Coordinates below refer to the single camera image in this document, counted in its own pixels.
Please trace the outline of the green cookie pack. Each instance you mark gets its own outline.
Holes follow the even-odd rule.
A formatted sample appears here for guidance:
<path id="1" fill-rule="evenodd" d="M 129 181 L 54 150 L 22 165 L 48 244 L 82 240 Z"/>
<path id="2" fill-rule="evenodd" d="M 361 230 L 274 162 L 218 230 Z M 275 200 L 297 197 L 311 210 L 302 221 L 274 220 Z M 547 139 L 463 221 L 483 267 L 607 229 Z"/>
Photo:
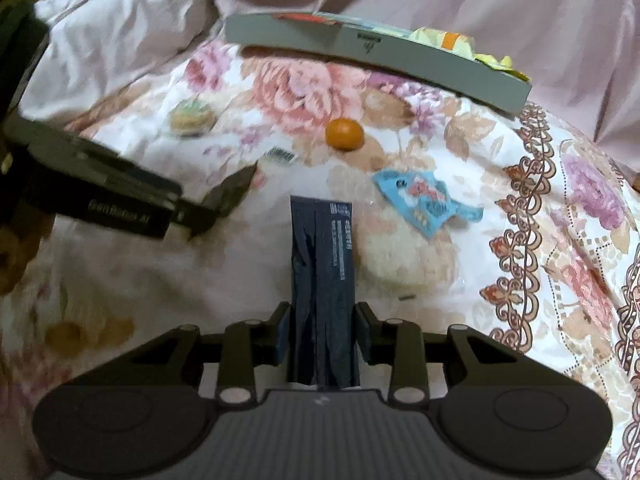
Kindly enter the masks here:
<path id="1" fill-rule="evenodd" d="M 169 128 L 178 136 L 198 136 L 209 132 L 216 120 L 210 106 L 199 99 L 179 102 L 168 116 Z"/>

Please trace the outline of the green yellow snack packet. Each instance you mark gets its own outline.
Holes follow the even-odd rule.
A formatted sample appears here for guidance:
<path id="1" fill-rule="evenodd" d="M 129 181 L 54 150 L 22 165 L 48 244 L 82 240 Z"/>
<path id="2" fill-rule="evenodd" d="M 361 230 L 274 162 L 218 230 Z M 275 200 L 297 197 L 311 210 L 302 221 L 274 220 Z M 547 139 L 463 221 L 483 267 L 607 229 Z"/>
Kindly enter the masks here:
<path id="1" fill-rule="evenodd" d="M 484 64 L 485 66 L 491 68 L 492 70 L 495 70 L 496 72 L 509 74 L 522 81 L 530 81 L 530 78 L 528 75 L 526 75 L 526 73 L 520 72 L 513 66 L 512 58 L 510 58 L 509 55 L 506 55 L 498 60 L 498 58 L 495 58 L 491 54 L 477 53 L 475 55 L 475 59 L 477 60 L 477 62 Z"/>

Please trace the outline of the floral bed sheet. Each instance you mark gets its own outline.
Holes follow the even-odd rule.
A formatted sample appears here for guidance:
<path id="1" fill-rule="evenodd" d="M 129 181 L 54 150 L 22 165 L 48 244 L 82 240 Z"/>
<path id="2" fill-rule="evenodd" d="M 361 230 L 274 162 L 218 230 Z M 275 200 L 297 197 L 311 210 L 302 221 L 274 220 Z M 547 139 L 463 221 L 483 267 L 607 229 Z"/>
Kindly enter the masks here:
<path id="1" fill-rule="evenodd" d="M 468 324 L 593 388 L 601 462 L 639 474 L 639 196 L 537 104 L 506 118 L 348 64 L 206 42 L 99 86 L 44 58 L 22 111 L 201 198 L 256 165 L 205 236 L 146 240 L 58 219 L 1 303 L 1 474 L 47 472 L 30 415 L 51 388 L 183 324 L 216 332 L 291 295 L 292 196 L 352 204 L 356 294 L 429 332 Z"/>

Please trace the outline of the grey snack tray box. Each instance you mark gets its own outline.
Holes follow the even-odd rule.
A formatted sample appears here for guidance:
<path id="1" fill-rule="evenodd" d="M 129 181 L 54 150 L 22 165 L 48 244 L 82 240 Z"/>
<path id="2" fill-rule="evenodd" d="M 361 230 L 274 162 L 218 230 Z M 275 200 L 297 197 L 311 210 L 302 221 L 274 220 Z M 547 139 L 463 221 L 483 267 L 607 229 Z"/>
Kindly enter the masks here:
<path id="1" fill-rule="evenodd" d="M 520 114 L 532 84 L 451 52 L 409 39 L 410 30 L 367 22 L 360 18 L 315 13 L 336 25 L 278 20 L 281 12 L 233 14 L 224 32 L 230 42 L 344 58 L 384 68 L 457 92 L 508 115 Z"/>

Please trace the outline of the round cake clear wrapper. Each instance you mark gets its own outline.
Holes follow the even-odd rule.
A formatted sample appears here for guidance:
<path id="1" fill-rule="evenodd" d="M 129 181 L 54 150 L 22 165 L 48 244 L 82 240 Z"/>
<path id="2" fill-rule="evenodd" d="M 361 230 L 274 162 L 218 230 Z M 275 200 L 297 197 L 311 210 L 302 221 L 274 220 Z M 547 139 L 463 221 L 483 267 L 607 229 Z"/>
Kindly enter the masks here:
<path id="1" fill-rule="evenodd" d="M 355 260 L 367 280 L 398 292 L 447 289 L 458 278 L 458 248 L 445 230 L 430 240 L 389 204 L 354 203 Z"/>

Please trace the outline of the light blue snack wrapper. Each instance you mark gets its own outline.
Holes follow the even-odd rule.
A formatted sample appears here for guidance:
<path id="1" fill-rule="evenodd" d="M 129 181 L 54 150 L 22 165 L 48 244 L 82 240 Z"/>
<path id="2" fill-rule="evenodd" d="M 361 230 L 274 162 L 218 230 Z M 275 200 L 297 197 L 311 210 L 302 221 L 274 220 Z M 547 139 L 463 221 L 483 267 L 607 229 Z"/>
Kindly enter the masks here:
<path id="1" fill-rule="evenodd" d="M 444 181 L 433 171 L 378 171 L 372 181 L 383 197 L 410 226 L 429 240 L 451 218 L 478 223 L 484 209 L 460 203 L 451 197 Z"/>

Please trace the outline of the small orange mandarin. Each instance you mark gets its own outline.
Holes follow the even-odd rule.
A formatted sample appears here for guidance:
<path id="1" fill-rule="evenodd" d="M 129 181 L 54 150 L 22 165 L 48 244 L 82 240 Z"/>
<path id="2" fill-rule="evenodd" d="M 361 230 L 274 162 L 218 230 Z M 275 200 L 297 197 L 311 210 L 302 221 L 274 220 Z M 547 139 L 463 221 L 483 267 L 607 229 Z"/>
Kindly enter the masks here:
<path id="1" fill-rule="evenodd" d="M 340 151 L 359 150 L 364 144 L 364 131 L 359 122 L 349 118 L 333 119 L 326 125 L 326 144 Z"/>

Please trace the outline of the yellow orange bread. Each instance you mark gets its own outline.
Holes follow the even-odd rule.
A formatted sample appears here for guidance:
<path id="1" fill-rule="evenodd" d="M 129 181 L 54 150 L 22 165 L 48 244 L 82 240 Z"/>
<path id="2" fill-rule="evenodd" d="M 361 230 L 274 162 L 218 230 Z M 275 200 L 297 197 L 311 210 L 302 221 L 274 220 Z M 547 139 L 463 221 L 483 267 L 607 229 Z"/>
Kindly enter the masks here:
<path id="1" fill-rule="evenodd" d="M 419 44 L 425 44 L 427 47 L 451 52 L 460 58 L 468 60 L 475 58 L 474 40 L 458 32 L 420 27 L 410 32 L 409 39 Z"/>

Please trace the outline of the pink satin quilt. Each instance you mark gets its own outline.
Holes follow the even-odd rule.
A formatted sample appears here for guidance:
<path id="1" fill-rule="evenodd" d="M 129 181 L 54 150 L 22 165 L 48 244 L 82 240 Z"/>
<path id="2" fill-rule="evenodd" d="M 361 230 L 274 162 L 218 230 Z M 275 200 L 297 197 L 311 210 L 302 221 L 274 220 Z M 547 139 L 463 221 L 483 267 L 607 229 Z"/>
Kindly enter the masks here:
<path id="1" fill-rule="evenodd" d="M 639 168 L 639 0 L 40 0 L 51 41 L 22 99 L 66 124 L 173 58 L 220 16 L 265 10 L 344 14 L 462 32 L 510 55 L 532 97 Z"/>

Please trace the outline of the dark blue snack packet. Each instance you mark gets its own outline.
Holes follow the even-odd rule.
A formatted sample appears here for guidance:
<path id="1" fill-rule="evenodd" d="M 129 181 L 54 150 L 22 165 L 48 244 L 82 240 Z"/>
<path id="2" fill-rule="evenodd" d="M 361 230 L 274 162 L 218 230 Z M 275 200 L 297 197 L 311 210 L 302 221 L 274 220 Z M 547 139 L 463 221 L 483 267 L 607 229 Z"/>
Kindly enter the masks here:
<path id="1" fill-rule="evenodd" d="M 360 385 L 352 308 L 355 299 L 352 205 L 293 196 L 289 382 L 320 390 Z"/>

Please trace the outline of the red snack packet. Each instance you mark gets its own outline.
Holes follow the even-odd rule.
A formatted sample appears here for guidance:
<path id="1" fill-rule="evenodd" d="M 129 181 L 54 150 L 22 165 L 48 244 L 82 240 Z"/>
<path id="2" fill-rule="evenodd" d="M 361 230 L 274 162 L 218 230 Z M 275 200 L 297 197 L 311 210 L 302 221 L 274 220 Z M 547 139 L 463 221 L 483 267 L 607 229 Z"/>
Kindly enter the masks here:
<path id="1" fill-rule="evenodd" d="M 284 12 L 284 13 L 276 13 L 274 17 L 278 20 L 285 21 L 293 21 L 293 22 L 301 22 L 301 23 L 314 23 L 321 25 L 336 25 L 337 21 L 333 18 L 326 18 L 320 14 L 314 13 L 302 13 L 302 12 Z"/>

